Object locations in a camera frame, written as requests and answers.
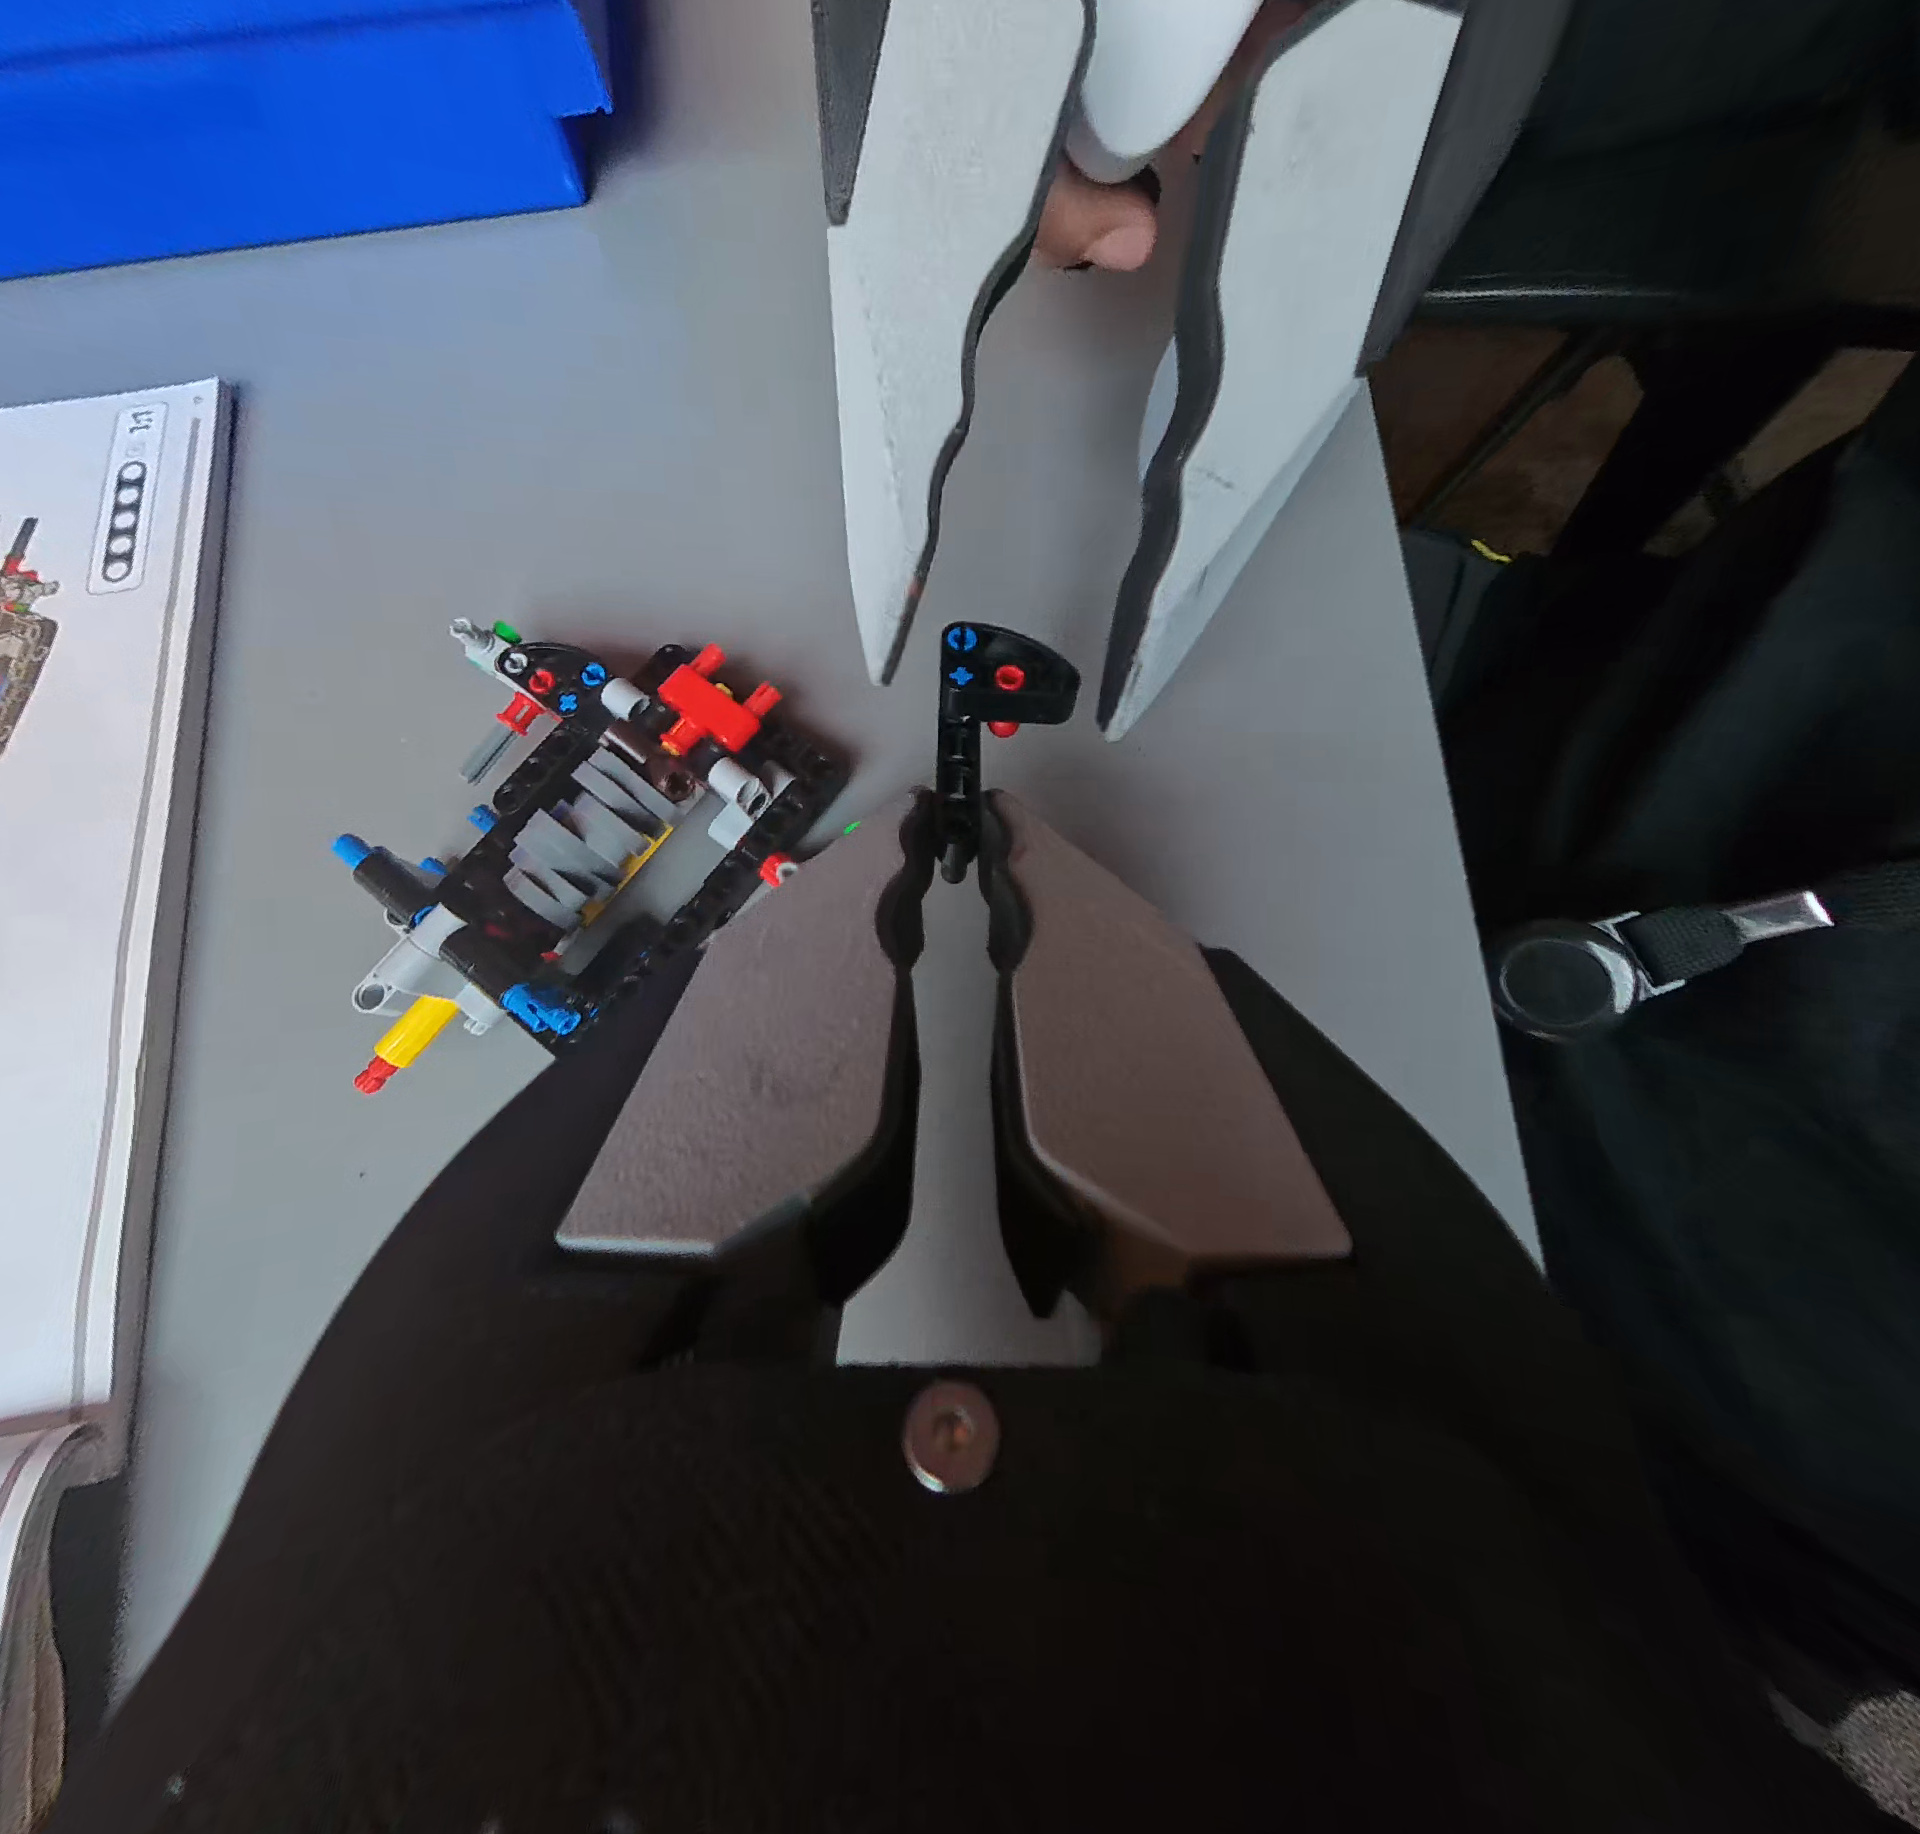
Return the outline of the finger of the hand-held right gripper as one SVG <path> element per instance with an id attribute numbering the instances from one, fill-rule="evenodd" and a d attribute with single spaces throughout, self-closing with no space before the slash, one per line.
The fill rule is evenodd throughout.
<path id="1" fill-rule="evenodd" d="M 1223 108 L 1141 421 L 1141 536 L 1098 690 L 1128 737 L 1360 390 L 1381 303 L 1432 271 L 1503 120 L 1501 0 L 1333 0 Z"/>
<path id="2" fill-rule="evenodd" d="M 809 0 L 847 572 L 889 682 L 973 423 L 984 325 L 1024 265 L 1092 0 Z"/>

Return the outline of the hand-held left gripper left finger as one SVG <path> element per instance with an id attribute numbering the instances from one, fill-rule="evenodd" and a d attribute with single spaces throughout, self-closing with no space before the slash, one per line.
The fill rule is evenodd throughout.
<path id="1" fill-rule="evenodd" d="M 557 1228 L 712 1272 L 764 1241 L 837 1307 L 910 1215 L 925 792 L 901 790 L 700 952 Z"/>

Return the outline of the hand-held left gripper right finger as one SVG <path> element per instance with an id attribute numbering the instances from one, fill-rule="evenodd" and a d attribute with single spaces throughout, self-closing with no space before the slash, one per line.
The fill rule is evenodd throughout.
<path id="1" fill-rule="evenodd" d="M 1347 1259 L 1199 944 L 1006 790 L 980 883 L 999 1223 L 1029 1309 L 1116 1320 L 1142 1292 Z"/>

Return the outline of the black frame lego assembly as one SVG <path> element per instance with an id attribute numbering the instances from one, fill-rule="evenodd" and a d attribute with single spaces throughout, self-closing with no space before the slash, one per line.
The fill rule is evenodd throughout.
<path id="1" fill-rule="evenodd" d="M 393 936 L 352 991 L 382 1023 L 361 1096 L 449 1030 L 573 1049 L 668 958 L 778 889 L 851 778 L 773 681 L 724 681 L 723 647 L 664 645 L 619 673 L 508 621 L 456 617 L 449 636 L 505 696 L 500 735 L 462 767 L 470 837 L 417 858 L 355 832 L 331 842 Z"/>

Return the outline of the black angled lego piece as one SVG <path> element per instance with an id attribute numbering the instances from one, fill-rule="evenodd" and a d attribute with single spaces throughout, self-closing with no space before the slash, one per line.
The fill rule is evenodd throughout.
<path id="1" fill-rule="evenodd" d="M 938 874 L 959 885 L 980 852 L 986 783 L 981 733 L 1062 725 L 1075 710 L 1081 670 L 1059 651 L 992 621 L 950 621 L 938 640 L 933 832 Z"/>

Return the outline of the open lego instruction booklet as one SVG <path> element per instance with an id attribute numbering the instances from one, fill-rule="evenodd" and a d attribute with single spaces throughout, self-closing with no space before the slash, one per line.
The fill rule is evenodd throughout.
<path id="1" fill-rule="evenodd" d="M 234 395 L 2 416 L 5 1829 L 61 1786 L 61 1502 L 126 1462 Z"/>

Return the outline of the person's right hand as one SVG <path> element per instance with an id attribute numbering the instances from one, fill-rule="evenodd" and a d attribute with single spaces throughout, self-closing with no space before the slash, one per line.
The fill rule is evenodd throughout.
<path id="1" fill-rule="evenodd" d="M 1153 166 L 1121 181 L 1098 181 L 1061 159 L 1045 191 L 1030 262 L 1041 270 L 1142 270 L 1158 246 L 1160 197 Z"/>

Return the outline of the blue plastic bin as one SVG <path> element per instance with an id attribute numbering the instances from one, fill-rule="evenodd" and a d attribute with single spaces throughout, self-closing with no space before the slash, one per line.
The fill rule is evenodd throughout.
<path id="1" fill-rule="evenodd" d="M 2 274 L 571 210 L 608 0 L 2 0 Z"/>

